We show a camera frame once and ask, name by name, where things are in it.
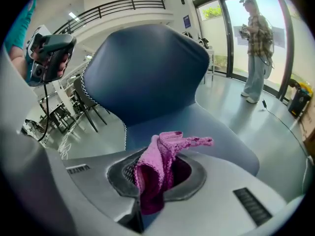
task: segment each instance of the light blue jeans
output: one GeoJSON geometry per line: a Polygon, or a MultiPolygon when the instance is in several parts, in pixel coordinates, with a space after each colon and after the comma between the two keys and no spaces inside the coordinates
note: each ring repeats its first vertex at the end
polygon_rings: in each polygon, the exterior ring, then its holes
{"type": "Polygon", "coordinates": [[[268,62],[266,57],[248,55],[248,78],[244,92],[250,95],[254,101],[258,101],[264,86],[264,74],[268,62]]]}

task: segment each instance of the sneaker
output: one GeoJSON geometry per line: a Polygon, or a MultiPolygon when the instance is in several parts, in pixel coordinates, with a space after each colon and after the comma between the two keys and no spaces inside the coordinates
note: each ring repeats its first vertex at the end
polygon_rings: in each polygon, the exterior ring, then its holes
{"type": "Polygon", "coordinates": [[[249,96],[249,94],[248,94],[248,93],[246,93],[246,92],[242,92],[242,93],[241,93],[241,96],[243,96],[243,97],[248,97],[248,96],[249,96]]]}
{"type": "Polygon", "coordinates": [[[246,99],[247,102],[252,103],[252,104],[256,104],[258,101],[253,100],[252,98],[248,97],[246,99]]]}

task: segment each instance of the gray floor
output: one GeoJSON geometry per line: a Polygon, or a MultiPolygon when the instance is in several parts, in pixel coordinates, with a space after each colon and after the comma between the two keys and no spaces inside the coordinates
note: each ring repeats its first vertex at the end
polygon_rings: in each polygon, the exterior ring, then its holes
{"type": "MultiPolygon", "coordinates": [[[[256,105],[245,101],[240,93],[244,83],[223,76],[207,75],[206,84],[200,85],[196,93],[197,103],[222,121],[257,155],[260,169],[257,177],[274,188],[287,201],[301,195],[306,157],[290,131],[274,116],[256,105]]],[[[263,92],[268,109],[280,118],[296,137],[301,140],[298,123],[287,108],[274,96],[263,92]]],[[[99,130],[96,133],[85,116],[70,134],[68,158],[80,158],[114,153],[124,150],[125,133],[122,122],[102,107],[97,108],[108,125],[90,110],[90,115],[99,130]]],[[[54,131],[48,147],[58,148],[63,136],[54,131]]],[[[307,172],[305,188],[311,181],[311,166],[307,172]]]]}

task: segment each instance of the purple towel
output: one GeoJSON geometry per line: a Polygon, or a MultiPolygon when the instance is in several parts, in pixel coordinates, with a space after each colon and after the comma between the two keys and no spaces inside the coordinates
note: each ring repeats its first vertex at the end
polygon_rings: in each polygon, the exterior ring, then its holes
{"type": "Polygon", "coordinates": [[[183,138],[181,131],[164,132],[152,137],[150,145],[134,167],[142,214],[149,215],[163,208],[163,192],[174,184],[171,167],[176,154],[184,148],[199,145],[211,146],[213,140],[211,137],[183,138]]]}

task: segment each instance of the black handheld scanner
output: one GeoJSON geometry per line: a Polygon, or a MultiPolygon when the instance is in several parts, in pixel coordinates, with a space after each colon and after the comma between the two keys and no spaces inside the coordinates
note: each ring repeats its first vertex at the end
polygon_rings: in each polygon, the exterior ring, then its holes
{"type": "Polygon", "coordinates": [[[32,65],[32,68],[29,85],[39,86],[60,79],[57,75],[59,66],[66,54],[68,55],[68,64],[75,44],[76,38],[70,34],[42,36],[37,33],[31,51],[36,51],[38,59],[31,59],[30,65],[32,65]]]}

